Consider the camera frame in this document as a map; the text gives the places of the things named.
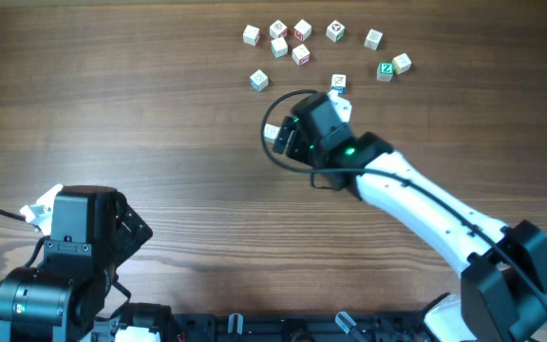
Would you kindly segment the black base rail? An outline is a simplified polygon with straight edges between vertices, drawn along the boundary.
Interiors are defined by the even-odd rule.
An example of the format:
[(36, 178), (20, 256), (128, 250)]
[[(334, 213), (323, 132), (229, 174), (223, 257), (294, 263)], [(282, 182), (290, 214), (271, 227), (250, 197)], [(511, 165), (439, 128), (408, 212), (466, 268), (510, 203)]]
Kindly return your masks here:
[(293, 342), (372, 341), (434, 342), (418, 312), (334, 315), (265, 315), (232, 313), (228, 316), (175, 314), (176, 341), (186, 342)]

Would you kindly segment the wooden block green letter Z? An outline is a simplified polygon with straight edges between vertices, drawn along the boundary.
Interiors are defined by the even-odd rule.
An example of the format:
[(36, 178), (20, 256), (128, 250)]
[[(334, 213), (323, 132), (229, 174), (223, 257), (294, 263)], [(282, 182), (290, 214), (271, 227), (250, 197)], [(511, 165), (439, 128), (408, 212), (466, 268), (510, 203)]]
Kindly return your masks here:
[(377, 68), (376, 79), (380, 82), (390, 82), (394, 75), (394, 66), (391, 62), (381, 62)]

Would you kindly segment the wooden block yellow letter B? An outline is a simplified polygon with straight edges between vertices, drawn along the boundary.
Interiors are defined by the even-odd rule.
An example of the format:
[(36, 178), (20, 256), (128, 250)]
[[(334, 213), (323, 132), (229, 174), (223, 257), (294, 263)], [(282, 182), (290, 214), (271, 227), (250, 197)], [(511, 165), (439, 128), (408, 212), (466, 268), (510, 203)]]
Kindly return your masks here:
[(371, 28), (365, 38), (364, 47), (377, 50), (383, 39), (383, 33), (379, 30)]

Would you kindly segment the wooden block number three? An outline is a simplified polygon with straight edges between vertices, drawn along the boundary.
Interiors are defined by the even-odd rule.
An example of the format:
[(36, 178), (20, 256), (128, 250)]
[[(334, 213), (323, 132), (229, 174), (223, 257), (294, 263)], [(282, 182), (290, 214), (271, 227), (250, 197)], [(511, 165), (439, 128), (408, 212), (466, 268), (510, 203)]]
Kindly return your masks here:
[(402, 74), (410, 70), (412, 62), (406, 53), (402, 53), (392, 59), (392, 65), (396, 74)]

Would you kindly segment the wooden block shell picture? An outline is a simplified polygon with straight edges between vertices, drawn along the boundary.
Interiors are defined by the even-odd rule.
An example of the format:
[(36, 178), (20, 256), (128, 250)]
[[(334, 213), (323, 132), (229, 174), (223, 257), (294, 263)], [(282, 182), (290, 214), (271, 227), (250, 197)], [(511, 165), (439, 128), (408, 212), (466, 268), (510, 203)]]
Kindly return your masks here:
[(288, 28), (281, 20), (276, 20), (270, 25), (269, 33), (273, 39), (286, 37)]

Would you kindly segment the wooden block number six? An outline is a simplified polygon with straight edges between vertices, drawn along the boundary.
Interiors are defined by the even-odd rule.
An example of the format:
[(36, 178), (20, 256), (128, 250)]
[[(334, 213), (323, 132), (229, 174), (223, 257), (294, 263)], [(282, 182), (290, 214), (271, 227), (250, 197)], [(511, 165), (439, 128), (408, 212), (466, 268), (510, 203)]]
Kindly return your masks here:
[(264, 141), (266, 143), (274, 144), (277, 139), (279, 131), (280, 131), (279, 126), (266, 123), (263, 128)]

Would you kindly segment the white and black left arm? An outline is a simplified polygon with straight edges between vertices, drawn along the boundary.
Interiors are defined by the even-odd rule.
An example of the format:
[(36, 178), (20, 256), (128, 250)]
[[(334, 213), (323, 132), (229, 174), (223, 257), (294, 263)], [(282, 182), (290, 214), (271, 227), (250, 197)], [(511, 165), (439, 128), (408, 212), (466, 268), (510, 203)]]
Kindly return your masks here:
[(54, 196), (50, 233), (0, 281), (0, 341), (179, 341), (169, 307), (125, 301), (100, 317), (111, 289), (129, 292), (117, 269), (153, 236), (117, 189), (69, 185)]

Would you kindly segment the wooden block leaf picture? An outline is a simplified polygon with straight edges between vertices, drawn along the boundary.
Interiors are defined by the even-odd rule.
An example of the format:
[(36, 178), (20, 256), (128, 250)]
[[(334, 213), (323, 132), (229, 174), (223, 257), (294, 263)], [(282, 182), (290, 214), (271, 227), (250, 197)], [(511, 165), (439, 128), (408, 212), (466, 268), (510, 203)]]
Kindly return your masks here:
[(333, 74), (330, 81), (330, 89), (343, 94), (347, 90), (347, 76), (345, 74)]

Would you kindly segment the wooden block number one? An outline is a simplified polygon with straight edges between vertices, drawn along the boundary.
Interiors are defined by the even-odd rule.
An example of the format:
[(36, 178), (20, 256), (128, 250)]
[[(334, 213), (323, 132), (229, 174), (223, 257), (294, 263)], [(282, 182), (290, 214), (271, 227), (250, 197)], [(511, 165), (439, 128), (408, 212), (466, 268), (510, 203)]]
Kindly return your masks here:
[(279, 37), (271, 41), (271, 49), (275, 58), (280, 58), (288, 53), (288, 44), (284, 37)]

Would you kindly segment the wooden block red letter M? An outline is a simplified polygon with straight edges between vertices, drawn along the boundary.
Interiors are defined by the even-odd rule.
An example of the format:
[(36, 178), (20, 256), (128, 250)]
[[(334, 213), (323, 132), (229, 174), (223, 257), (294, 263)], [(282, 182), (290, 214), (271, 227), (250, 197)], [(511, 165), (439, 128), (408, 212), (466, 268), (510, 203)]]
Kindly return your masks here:
[(301, 41), (305, 42), (311, 35), (312, 26), (310, 23), (308, 23), (306, 20), (301, 19), (294, 27), (293, 27), (293, 36)]

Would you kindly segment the wooden block soccer ball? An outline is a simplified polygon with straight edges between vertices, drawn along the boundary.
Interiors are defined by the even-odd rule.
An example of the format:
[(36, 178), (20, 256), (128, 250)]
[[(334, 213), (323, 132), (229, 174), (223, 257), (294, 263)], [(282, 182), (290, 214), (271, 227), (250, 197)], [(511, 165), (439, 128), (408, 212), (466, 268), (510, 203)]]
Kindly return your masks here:
[(326, 36), (334, 43), (339, 42), (344, 36), (346, 27), (337, 20), (333, 20), (326, 30)]

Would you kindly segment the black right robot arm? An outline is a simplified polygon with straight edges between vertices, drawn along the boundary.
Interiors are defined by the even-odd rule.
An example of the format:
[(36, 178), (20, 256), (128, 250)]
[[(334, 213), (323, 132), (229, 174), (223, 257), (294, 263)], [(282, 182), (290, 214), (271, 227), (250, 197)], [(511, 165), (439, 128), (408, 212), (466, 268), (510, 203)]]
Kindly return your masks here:
[(348, 190), (396, 218), (433, 248), (461, 282), (422, 317), (438, 341), (530, 341), (547, 323), (547, 237), (532, 222), (514, 227), (455, 198), (391, 144), (349, 125), (350, 103), (311, 89), (279, 127), (262, 123), (266, 156), (328, 189)]

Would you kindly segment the wooden block red side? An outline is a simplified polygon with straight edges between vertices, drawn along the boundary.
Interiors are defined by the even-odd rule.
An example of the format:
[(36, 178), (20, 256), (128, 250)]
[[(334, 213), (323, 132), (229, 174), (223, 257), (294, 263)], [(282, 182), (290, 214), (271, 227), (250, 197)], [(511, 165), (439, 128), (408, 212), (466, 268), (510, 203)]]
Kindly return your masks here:
[(247, 25), (243, 31), (243, 42), (250, 46), (256, 46), (260, 38), (260, 30), (252, 25)]

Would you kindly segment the wooden block strawberry picture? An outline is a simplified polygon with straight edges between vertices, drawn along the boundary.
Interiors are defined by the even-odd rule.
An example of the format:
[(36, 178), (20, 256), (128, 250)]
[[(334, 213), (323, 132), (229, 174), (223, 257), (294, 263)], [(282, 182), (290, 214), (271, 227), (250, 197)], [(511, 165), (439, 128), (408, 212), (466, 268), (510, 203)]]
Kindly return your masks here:
[(262, 91), (268, 84), (269, 78), (261, 69), (250, 76), (250, 85), (256, 91)]

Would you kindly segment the wooden block animal picture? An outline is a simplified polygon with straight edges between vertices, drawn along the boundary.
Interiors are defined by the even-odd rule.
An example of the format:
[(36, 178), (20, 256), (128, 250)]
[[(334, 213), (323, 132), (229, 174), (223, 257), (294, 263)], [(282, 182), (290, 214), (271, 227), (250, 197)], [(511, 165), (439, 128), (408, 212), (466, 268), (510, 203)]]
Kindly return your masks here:
[(298, 66), (305, 65), (311, 58), (311, 53), (304, 44), (292, 50), (292, 58)]

